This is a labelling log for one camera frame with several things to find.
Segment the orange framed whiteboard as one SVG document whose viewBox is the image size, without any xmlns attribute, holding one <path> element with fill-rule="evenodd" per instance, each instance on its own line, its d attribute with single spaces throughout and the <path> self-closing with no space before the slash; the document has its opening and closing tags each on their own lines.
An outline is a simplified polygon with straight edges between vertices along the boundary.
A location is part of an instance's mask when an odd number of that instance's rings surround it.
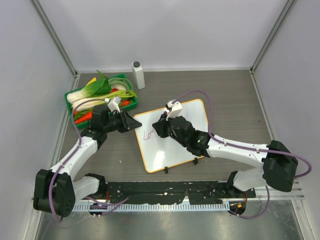
<svg viewBox="0 0 320 240">
<path fill-rule="evenodd" d="M 208 118 L 204 103 L 201 99 L 185 101 L 182 104 L 180 115 L 191 122 L 196 130 L 208 130 Z M 136 114 L 133 118 L 142 124 L 135 129 L 144 168 L 148 173 L 162 171 L 165 168 L 175 167 L 196 158 L 170 137 L 161 138 L 152 127 L 160 119 L 166 108 L 158 108 Z"/>
</svg>

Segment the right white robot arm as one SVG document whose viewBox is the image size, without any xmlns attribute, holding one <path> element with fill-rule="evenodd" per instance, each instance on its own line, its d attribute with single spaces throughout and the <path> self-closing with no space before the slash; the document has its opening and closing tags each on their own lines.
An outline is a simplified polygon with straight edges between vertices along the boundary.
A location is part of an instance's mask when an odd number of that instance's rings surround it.
<svg viewBox="0 0 320 240">
<path fill-rule="evenodd" d="M 160 138 L 172 138 L 197 157 L 224 158 L 252 166 L 246 171 L 230 174 L 226 193 L 233 198 L 257 187 L 271 187 L 291 192 L 298 167 L 296 156 L 273 140 L 270 144 L 249 144 L 225 139 L 208 131 L 200 131 L 183 116 L 162 115 L 152 124 Z"/>
</svg>

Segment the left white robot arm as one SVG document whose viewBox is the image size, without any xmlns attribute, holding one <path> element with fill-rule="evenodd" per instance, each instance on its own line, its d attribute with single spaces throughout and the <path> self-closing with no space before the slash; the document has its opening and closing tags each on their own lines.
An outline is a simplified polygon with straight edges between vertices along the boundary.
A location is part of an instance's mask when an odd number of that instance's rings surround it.
<svg viewBox="0 0 320 240">
<path fill-rule="evenodd" d="M 88 173 L 74 181 L 75 176 L 107 140 L 108 133 L 126 133 L 141 126 L 125 109 L 110 110 L 107 105 L 94 107 L 90 124 L 79 134 L 80 138 L 67 155 L 50 169 L 41 169 L 36 174 L 33 208 L 65 218 L 80 200 L 102 199 L 107 192 L 104 176 Z"/>
</svg>

